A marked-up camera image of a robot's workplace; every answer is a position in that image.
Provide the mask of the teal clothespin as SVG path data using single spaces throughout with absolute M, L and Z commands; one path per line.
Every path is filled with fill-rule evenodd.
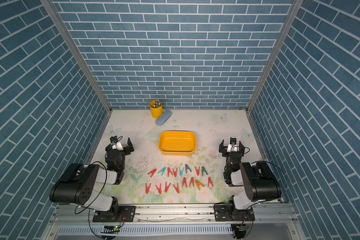
M 207 175 L 208 175 L 208 171 L 204 166 L 202 166 L 202 176 L 207 176 Z
M 158 171 L 158 175 L 161 175 L 161 176 L 163 176 L 164 175 L 164 173 L 165 173 L 165 171 L 166 171 L 166 167 L 163 167 L 160 171 Z
M 185 170 L 186 170 L 186 174 L 188 174 L 188 172 L 192 172 L 192 169 L 189 167 L 188 164 L 185 164 Z

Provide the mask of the orange clothespin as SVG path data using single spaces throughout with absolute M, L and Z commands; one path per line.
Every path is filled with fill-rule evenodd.
M 201 188 L 204 187 L 204 184 L 202 184 L 202 183 L 199 182 L 198 180 L 195 180 L 195 183 L 196 183 L 196 185 L 197 185 L 198 190 L 200 190 Z

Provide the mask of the light blue clothespin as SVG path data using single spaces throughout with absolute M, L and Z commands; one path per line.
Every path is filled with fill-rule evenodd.
M 184 167 L 182 167 L 181 169 L 179 169 L 179 175 L 180 175 L 180 177 L 183 176 L 184 170 L 185 170 Z

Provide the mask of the yellow storage box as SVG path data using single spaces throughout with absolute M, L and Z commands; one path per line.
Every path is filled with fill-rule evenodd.
M 197 137 L 192 132 L 166 131 L 160 135 L 158 148 L 163 155 L 191 156 L 197 148 Z

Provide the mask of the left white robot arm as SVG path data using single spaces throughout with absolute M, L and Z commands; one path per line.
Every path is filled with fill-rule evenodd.
M 126 156 L 134 151 L 130 139 L 124 147 L 123 137 L 110 137 L 105 148 L 105 161 L 90 165 L 70 164 L 50 191 L 50 201 L 59 204 L 74 204 L 100 213 L 117 214 L 118 200 L 95 190 L 95 184 L 119 185 L 124 177 Z

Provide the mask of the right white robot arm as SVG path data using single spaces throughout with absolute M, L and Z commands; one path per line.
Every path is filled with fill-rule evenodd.
M 227 146 L 224 141 L 219 145 L 219 153 L 226 158 L 223 172 L 225 183 L 230 187 L 244 187 L 241 193 L 231 196 L 231 210 L 249 210 L 256 204 L 282 197 L 282 188 L 268 163 L 242 162 L 242 157 L 249 151 L 250 149 L 236 138 L 230 138 Z

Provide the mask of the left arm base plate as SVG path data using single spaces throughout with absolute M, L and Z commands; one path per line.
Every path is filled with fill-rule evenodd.
M 95 211 L 94 223 L 131 223 L 134 220 L 136 206 L 111 207 L 109 211 Z

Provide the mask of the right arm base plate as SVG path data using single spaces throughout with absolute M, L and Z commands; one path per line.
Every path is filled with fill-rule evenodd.
M 255 220 L 252 209 L 249 210 L 237 210 L 233 206 L 229 206 L 225 203 L 214 204 L 214 213 L 216 222 L 226 221 L 240 221 L 240 222 L 252 222 Z

